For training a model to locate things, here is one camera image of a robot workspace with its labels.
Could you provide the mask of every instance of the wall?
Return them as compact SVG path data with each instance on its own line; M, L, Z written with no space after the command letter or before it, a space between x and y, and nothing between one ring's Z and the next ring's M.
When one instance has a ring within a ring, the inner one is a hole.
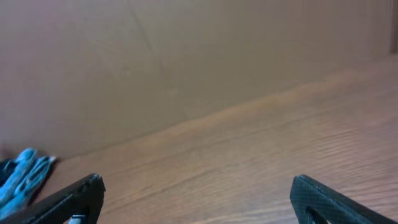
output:
M4 0L0 140L70 157L383 58L392 0Z

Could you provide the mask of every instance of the blue cloth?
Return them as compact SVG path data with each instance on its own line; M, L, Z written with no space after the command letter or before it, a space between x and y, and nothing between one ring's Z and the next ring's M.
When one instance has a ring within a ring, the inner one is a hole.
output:
M26 207L54 160L49 156L37 158L35 149L26 149L13 161L16 166L0 187L0 220Z

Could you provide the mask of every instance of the beige wall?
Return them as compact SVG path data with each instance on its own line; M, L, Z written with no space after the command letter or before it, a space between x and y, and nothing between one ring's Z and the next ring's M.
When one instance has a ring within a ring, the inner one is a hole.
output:
M4 0L0 140L70 157L385 57L392 0Z

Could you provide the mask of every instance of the cloth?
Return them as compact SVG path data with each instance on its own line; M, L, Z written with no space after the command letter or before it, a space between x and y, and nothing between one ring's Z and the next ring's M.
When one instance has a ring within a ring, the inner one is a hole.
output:
M44 181L55 157L37 158L35 149L25 149L17 159L7 161L3 167L9 174L0 186L0 220L26 207L33 193Z

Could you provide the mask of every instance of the dark vertical edge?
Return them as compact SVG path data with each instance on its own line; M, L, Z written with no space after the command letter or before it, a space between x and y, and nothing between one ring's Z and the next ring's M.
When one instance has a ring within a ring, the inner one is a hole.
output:
M398 54L398 0L392 0L391 53Z

